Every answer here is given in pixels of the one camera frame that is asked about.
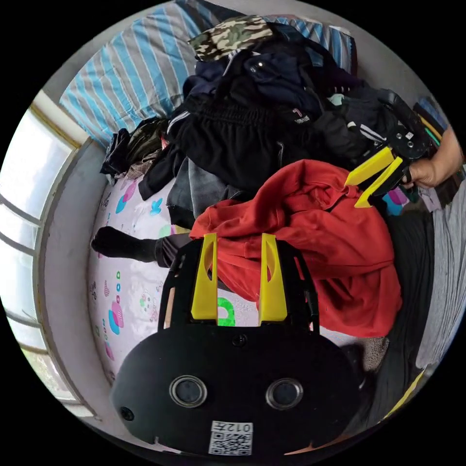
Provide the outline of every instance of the gray pants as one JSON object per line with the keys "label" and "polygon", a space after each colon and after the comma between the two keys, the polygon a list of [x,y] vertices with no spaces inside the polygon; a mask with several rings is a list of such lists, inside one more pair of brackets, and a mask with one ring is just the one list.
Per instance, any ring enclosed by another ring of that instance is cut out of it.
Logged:
{"label": "gray pants", "polygon": [[416,366],[439,362],[466,309],[466,180],[450,205],[433,212],[433,290]]}

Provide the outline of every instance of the screw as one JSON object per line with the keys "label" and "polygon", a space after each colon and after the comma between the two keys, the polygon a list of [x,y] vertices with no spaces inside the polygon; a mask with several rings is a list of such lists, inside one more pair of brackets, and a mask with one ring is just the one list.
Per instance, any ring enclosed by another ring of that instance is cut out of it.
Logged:
{"label": "screw", "polygon": [[121,417],[125,420],[125,421],[132,421],[134,419],[134,414],[133,412],[131,411],[131,409],[129,408],[126,408],[125,406],[122,406],[120,408],[120,414],[121,414]]}
{"label": "screw", "polygon": [[247,341],[248,339],[246,338],[246,335],[240,334],[240,335],[236,335],[233,338],[232,343],[233,343],[233,346],[241,348],[246,344]]}

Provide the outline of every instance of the black sock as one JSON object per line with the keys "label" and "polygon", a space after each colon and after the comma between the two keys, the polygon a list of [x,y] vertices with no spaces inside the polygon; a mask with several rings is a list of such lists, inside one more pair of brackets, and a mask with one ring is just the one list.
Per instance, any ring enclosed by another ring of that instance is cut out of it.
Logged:
{"label": "black sock", "polygon": [[155,261],[156,239],[138,239],[113,227],[99,228],[91,247],[106,257],[123,257],[140,262]]}

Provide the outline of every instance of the window frame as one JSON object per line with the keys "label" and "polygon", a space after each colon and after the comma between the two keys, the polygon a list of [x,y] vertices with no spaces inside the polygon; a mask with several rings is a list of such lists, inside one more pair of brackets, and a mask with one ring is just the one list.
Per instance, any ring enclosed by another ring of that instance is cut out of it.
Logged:
{"label": "window frame", "polygon": [[[48,215],[54,205],[54,200],[59,194],[60,187],[64,187],[64,184],[67,180],[67,174],[70,172],[70,168],[73,164],[77,162],[78,152],[84,150],[91,144],[91,139],[87,134],[72,121],[57,105],[55,105],[43,91],[40,91],[36,99],[32,102],[30,107],[26,112],[30,114],[37,120],[37,122],[46,130],[49,131],[54,137],[56,137],[60,142],[64,143],[70,149],[69,155],[66,157],[64,163],[62,164],[60,170],[58,171],[50,189],[47,194],[42,213],[39,218],[36,218],[22,209],[16,207],[13,203],[7,200],[4,196],[0,194],[0,204],[3,204],[10,212],[20,217],[23,221],[33,224],[37,227],[37,235],[35,238],[34,248],[29,248],[23,246],[22,244],[10,239],[5,234],[0,232],[0,241],[3,241],[7,246],[16,249],[28,256],[32,257],[32,282],[33,282],[33,301],[36,311],[37,319],[27,320],[21,316],[17,316],[15,313],[5,309],[5,314],[11,320],[14,320],[20,325],[26,325],[33,328],[38,328],[42,340],[44,341],[45,350],[40,348],[30,347],[18,341],[18,345],[23,350],[39,354],[46,355],[50,357],[51,362],[53,363],[58,376],[66,386],[67,390],[70,392],[74,399],[62,399],[55,397],[59,402],[61,402],[65,407],[66,405],[73,406],[82,406],[88,412],[92,414],[95,419],[98,419],[97,413],[88,405],[86,400],[81,396],[81,394],[76,389],[76,386],[71,381],[69,374],[61,360],[58,350],[53,342],[53,338],[48,334],[47,329],[50,328],[48,325],[48,319],[45,312],[41,308],[41,295],[43,296],[43,290],[40,288],[43,287],[43,280],[40,279],[40,266],[41,260],[43,260],[43,252],[45,251],[45,244],[47,240],[47,235],[45,234],[47,230],[47,219]],[[73,133],[78,136],[77,138],[72,137],[69,133]]]}

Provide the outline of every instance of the pile of clothes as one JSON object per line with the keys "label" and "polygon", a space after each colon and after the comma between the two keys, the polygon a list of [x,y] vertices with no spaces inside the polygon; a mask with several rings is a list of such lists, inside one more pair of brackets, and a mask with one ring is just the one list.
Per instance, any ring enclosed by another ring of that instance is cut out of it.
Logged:
{"label": "pile of clothes", "polygon": [[360,192],[345,181],[398,119],[292,26],[239,17],[190,44],[198,63],[183,104],[121,130],[102,171],[144,172],[144,200],[174,178],[171,223],[191,238],[217,233],[218,276],[243,298],[258,299],[261,234],[271,233],[302,251],[325,328],[387,335],[401,307],[393,246],[377,209],[354,209]]}

